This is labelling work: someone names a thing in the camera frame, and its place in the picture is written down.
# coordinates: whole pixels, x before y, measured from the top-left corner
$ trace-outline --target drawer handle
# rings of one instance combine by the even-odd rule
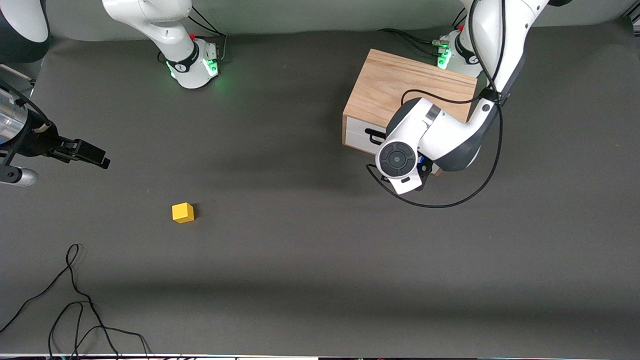
[[[387,135],[385,133],[381,133],[380,131],[376,131],[374,129],[364,129],[364,133],[365,134],[369,134],[369,141],[376,144],[376,145],[382,145],[382,142],[379,140],[374,139],[373,137],[375,136],[376,138],[381,138],[381,139],[386,139]]]

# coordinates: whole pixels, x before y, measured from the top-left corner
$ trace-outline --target gray backdrop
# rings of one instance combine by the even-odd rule
[[[368,50],[420,59],[394,35],[233,37],[221,76],[193,91],[149,41],[62,42],[34,100],[63,136],[113,162],[15,160],[41,180],[0,187],[0,322],[79,242],[80,287],[108,325],[143,333],[155,352],[638,358],[640,67],[630,34],[628,19],[533,29],[496,176],[448,210],[393,199],[365,171],[372,156],[340,144]],[[412,198],[474,190],[496,130],[472,167]],[[198,219],[180,225],[170,207],[183,201]],[[0,335],[2,352],[45,351],[74,299],[64,278]],[[56,333],[64,351],[74,323],[65,317]],[[94,323],[87,316],[83,329]],[[121,352],[141,351],[135,338],[114,338]]]
[[[535,26],[598,24],[615,19],[636,0],[574,0],[548,6]],[[450,24],[463,8],[458,0],[193,0],[193,6],[230,34],[297,33],[301,31],[380,28],[424,29]],[[101,0],[48,0],[54,36],[76,40],[145,38],[109,17]],[[188,31],[206,35],[188,19]]]

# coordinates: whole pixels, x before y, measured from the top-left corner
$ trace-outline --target wooden box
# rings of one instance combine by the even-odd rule
[[[402,94],[409,89],[451,100],[467,100],[474,96],[476,79],[371,49],[342,113],[342,143],[375,154],[383,139],[371,134],[385,133],[401,105]],[[417,92],[407,94],[405,101],[422,96],[456,119],[467,121],[470,104],[452,104]]]

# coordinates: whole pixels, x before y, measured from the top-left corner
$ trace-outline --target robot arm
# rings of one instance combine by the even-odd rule
[[[0,63],[33,62],[44,57],[51,37],[43,2],[0,0]],[[38,174],[12,166],[16,154],[42,155],[65,163],[84,161],[101,168],[109,166],[102,149],[84,140],[60,136],[56,125],[31,100],[0,80],[0,183],[33,185]]]
[[[496,91],[484,89],[469,121],[461,122],[425,98],[404,103],[387,126],[387,139],[376,154],[376,166],[398,194],[422,185],[417,165],[422,157],[444,171],[460,171],[476,158],[498,109],[504,102],[524,62],[524,41],[548,0],[506,0],[504,34],[500,0],[463,0],[473,14],[456,38],[458,55],[469,58],[467,65],[483,60],[487,76],[494,78]],[[471,46],[473,29],[476,49]],[[502,37],[504,52],[501,51]]]
[[[140,31],[167,59],[171,75],[189,89],[218,75],[215,44],[192,40],[178,20],[189,16],[191,0],[102,0],[110,17]]]

